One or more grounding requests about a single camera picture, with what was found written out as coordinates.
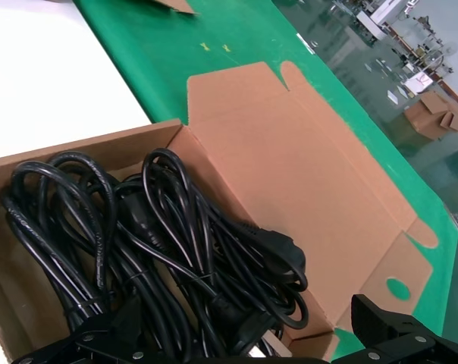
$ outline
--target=green table surface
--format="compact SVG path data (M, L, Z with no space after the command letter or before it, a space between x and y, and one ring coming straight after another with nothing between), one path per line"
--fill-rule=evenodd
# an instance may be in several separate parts
M297 0L275 0L278 6ZM442 201L394 148L359 103L296 37L271 0L189 0L196 16L149 0L74 0L152 121L187 122L187 79L194 74L265 61L279 75L294 62L389 174L418 216L437 234L436 249L416 246L433 274L414 316L442 332L458 232ZM358 340L337 331L334 357L358 350Z

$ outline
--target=cardboard box on floor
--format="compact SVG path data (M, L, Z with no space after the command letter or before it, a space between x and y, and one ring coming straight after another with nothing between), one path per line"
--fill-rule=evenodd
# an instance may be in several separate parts
M286 86L264 63L191 77L189 127L167 121L0 158L0 189L24 160L75 149L122 175L139 168L152 149L168 146L226 211L288 234L303 249L310 324L287 338L296 355L330 359L337 344L332 330L350 329L353 294L365 293L385 309L413 311L431 267L407 235L430 247L438 242L298 68L285 62L281 73ZM388 290L388 278L408 287L408 300ZM56 296L0 207L0 341L6 353L18 357L65 335Z
M435 91L423 93L404 115L418 133L430 140L441 138L450 131L458 132L458 103Z

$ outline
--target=black cable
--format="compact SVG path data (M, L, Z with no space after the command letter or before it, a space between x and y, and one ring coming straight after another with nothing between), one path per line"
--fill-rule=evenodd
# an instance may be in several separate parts
M29 174L40 177L34 186ZM78 152L24 162L2 204L13 233L57 293L71 331L111 311L111 290L118 302L140 297L152 347L181 362L243 355L254 345L274 355L261 339L266 330L281 337L283 325L308 322L301 250L279 233L229 219L167 149L147 155L141 173L122 182ZM79 250L92 257L93 277ZM172 283L162 279L160 264ZM178 286L189 312L170 285ZM297 307L300 319L292 316Z

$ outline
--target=white table surface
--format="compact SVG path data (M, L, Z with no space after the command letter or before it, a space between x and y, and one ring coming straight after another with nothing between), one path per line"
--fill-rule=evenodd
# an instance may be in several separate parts
M0 157L146 124L72 3L0 0Z

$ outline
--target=circular cutout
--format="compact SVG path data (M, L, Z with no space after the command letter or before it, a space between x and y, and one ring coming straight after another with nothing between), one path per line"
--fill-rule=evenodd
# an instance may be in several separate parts
M397 278L387 279L387 288L397 299L407 301L411 297L409 288Z

